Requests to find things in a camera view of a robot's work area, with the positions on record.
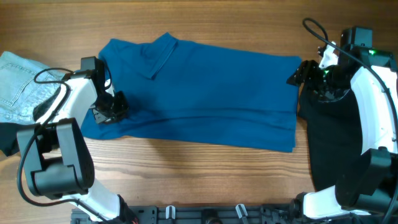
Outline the blue polo shirt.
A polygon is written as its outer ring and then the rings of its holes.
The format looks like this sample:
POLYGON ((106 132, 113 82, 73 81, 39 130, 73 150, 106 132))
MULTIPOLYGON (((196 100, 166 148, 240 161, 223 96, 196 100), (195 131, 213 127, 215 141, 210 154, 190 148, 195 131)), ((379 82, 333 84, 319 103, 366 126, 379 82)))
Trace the blue polo shirt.
POLYGON ((292 152, 299 89, 287 83, 298 56, 269 55, 179 40, 111 39, 100 51, 129 111, 113 124, 92 113, 91 139, 122 136, 203 142, 292 152))

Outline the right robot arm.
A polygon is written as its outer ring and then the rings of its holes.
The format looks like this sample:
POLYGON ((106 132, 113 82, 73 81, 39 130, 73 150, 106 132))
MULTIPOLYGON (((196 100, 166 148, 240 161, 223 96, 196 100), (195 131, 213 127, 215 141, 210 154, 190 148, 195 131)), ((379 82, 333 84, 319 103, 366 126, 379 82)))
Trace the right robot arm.
POLYGON ((397 216, 397 63, 373 47, 370 28, 345 29, 339 44, 319 35, 321 60, 306 60, 287 83, 302 89, 315 191, 291 205, 295 218, 397 216))

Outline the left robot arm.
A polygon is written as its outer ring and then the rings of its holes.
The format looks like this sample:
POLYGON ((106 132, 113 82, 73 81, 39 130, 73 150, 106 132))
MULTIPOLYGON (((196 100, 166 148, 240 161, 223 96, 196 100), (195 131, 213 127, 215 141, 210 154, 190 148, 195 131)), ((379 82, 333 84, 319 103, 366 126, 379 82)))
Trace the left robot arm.
POLYGON ((81 133, 88 111, 98 124, 117 123, 129 110, 123 92, 116 92, 108 66, 96 57, 81 59, 81 68, 65 70, 60 96, 49 111, 17 132, 21 159, 17 188, 36 207, 70 203, 92 222, 139 223, 122 196, 95 178, 92 157, 81 133))

